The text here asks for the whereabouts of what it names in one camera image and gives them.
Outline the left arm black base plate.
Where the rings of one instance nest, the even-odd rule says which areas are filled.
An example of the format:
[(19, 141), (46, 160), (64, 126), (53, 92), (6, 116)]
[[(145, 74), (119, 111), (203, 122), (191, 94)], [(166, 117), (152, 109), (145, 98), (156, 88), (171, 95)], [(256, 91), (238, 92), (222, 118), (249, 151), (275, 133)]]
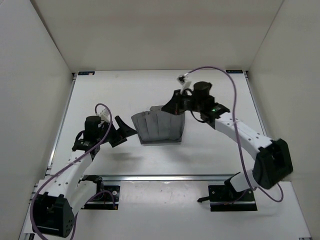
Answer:
[(89, 201), (82, 208), (83, 210), (109, 210), (119, 209), (119, 200), (121, 193), (120, 185), (104, 185), (104, 192), (100, 191), (98, 196)]

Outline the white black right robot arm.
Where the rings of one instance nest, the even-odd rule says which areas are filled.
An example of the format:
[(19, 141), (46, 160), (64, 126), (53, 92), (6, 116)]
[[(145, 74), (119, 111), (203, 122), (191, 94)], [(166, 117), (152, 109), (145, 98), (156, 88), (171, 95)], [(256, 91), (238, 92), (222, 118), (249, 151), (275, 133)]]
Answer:
[(264, 136), (237, 119), (233, 111), (215, 101), (210, 95), (211, 88), (211, 83), (200, 81), (194, 84), (193, 90), (177, 89), (161, 110), (176, 116), (186, 111), (199, 113), (202, 123), (231, 138), (253, 158), (252, 169), (243, 170), (224, 182), (226, 198), (236, 200), (250, 188), (269, 190), (290, 175), (293, 164), (287, 142)]

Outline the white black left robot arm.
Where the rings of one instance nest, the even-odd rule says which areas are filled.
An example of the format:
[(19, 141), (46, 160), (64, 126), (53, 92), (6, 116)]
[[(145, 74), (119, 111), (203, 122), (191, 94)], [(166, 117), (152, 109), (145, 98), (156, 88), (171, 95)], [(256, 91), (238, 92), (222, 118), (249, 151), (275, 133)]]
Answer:
[(105, 190), (98, 175), (86, 175), (101, 145), (116, 147), (137, 131), (125, 124), (119, 116), (113, 122), (99, 115), (88, 116), (84, 130), (75, 137), (71, 156), (66, 166), (52, 175), (34, 195), (30, 207), (32, 229), (43, 240), (47, 235), (61, 238), (74, 237), (77, 214), (88, 201), (99, 199)]

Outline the grey pleated skirt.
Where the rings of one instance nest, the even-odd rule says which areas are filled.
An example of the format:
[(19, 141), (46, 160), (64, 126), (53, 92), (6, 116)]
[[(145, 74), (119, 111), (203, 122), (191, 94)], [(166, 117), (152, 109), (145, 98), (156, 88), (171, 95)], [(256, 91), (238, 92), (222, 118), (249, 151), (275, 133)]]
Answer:
[(173, 115), (161, 108), (161, 105), (151, 106), (131, 116), (142, 145), (182, 142), (186, 114)]

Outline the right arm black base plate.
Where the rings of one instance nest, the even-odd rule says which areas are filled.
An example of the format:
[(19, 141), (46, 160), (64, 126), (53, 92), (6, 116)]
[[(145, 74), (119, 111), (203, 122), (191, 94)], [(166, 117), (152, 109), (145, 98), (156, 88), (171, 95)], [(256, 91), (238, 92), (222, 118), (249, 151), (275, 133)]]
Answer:
[(252, 190), (232, 192), (225, 185), (209, 185), (211, 212), (255, 212), (258, 210)]

